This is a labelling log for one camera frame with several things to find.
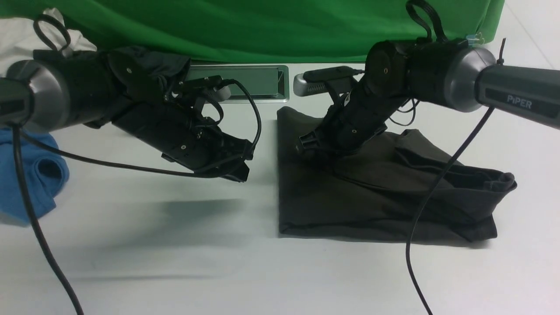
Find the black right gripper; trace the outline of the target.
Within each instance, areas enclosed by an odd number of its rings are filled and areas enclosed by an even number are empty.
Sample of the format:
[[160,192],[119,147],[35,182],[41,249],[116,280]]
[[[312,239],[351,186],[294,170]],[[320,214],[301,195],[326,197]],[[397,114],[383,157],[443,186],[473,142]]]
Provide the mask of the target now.
[[387,128],[385,122],[408,101],[401,95],[382,96],[362,78],[330,106],[311,132],[299,137],[296,151],[309,160],[354,155],[366,142],[382,134]]

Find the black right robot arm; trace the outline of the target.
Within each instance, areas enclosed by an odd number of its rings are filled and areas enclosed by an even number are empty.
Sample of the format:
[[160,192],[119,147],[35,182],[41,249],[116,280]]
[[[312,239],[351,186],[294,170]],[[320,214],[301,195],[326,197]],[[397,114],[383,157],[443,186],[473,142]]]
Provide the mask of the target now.
[[326,92],[333,101],[318,126],[299,137],[296,150],[329,158],[354,155],[409,101],[462,113],[486,106],[558,129],[559,83],[557,70],[506,66],[460,39],[378,42],[363,70],[334,66],[296,76],[298,96]]

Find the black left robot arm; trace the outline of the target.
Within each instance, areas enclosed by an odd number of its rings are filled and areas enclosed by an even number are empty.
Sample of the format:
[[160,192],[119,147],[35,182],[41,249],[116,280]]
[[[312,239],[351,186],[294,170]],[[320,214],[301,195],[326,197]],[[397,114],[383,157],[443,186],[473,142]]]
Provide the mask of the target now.
[[211,93],[236,80],[187,80],[190,63],[185,55],[138,47],[68,56],[35,51],[1,78],[1,127],[50,133],[110,123],[194,178],[245,182],[255,143],[224,133],[220,119],[202,114],[209,103],[223,117]]

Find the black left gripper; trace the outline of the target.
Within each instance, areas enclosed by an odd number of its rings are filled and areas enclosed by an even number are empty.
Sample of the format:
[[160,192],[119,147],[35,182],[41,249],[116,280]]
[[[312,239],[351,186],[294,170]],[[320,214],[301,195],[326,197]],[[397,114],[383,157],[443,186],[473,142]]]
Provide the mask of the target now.
[[158,150],[164,159],[191,170],[192,177],[247,181],[246,151],[251,142],[217,126],[202,126],[203,122],[197,110],[172,102],[112,101],[114,126]]

